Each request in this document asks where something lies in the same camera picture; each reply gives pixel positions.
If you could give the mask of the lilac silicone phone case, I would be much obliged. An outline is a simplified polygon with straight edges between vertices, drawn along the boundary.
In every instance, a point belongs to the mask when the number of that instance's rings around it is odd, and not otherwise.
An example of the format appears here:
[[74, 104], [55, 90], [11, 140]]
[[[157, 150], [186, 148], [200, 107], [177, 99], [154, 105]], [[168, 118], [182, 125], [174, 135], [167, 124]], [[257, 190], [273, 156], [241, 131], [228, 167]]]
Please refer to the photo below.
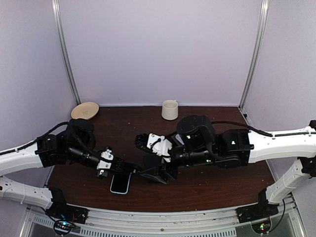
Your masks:
[[176, 139], [181, 145], [184, 145], [184, 142], [183, 142], [183, 140], [182, 140], [182, 138], [181, 138], [181, 136], [180, 136], [179, 134], [176, 134], [176, 135], [175, 135], [175, 139]]

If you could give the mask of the black phone case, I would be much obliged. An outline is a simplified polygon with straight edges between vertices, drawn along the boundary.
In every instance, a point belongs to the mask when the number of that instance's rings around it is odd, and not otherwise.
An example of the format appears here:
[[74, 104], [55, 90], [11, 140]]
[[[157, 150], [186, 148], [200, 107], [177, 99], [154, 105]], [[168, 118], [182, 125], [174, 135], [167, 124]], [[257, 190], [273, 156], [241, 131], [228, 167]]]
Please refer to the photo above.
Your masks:
[[162, 158], [155, 154], [147, 154], [143, 156], [144, 170], [159, 167], [161, 165], [161, 160]]

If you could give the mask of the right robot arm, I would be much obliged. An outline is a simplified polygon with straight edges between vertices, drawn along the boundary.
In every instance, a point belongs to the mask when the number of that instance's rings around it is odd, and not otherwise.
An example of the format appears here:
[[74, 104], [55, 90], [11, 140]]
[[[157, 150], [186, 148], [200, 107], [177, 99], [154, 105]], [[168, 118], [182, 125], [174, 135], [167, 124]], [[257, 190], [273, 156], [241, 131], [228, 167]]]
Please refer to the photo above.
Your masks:
[[253, 214], [265, 217], [272, 205], [316, 174], [316, 122], [296, 130], [265, 132], [238, 123], [236, 129], [216, 133], [207, 116], [181, 119], [176, 131], [162, 136], [153, 133], [135, 138], [137, 148], [147, 153], [144, 170], [147, 179], [166, 184], [175, 179], [180, 167], [215, 165], [235, 168], [277, 158], [295, 158], [292, 166], [260, 194]]

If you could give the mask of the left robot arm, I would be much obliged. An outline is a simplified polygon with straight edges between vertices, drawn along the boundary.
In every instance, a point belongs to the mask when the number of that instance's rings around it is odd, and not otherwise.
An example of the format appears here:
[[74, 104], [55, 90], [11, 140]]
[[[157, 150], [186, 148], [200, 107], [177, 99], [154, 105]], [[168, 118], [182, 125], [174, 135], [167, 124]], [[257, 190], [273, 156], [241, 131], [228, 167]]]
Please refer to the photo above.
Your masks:
[[47, 168], [79, 163], [96, 169], [99, 177], [107, 173], [139, 173], [139, 165], [125, 162], [113, 155], [110, 149], [94, 150], [96, 140], [94, 125], [85, 119], [71, 119], [61, 122], [20, 147], [0, 153], [0, 198], [30, 204], [45, 210], [52, 210], [60, 219], [71, 215], [63, 192], [54, 188], [38, 188], [8, 179], [7, 174], [31, 168]]

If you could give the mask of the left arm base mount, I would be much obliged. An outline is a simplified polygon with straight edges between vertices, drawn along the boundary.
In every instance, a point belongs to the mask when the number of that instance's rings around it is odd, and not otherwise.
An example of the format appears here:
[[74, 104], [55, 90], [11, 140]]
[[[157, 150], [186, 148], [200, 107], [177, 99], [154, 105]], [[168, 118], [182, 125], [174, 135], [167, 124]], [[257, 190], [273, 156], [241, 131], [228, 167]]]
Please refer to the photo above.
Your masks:
[[88, 209], [71, 205], [52, 205], [49, 209], [46, 209], [46, 213], [56, 219], [85, 224]]

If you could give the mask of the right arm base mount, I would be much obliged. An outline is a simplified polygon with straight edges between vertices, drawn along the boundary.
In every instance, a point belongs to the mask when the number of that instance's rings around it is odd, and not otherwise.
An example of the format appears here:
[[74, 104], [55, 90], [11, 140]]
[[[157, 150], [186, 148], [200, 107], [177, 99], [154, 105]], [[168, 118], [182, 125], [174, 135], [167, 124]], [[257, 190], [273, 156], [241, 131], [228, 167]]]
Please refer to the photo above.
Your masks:
[[236, 209], [239, 223], [252, 222], [278, 214], [279, 205], [259, 203]]

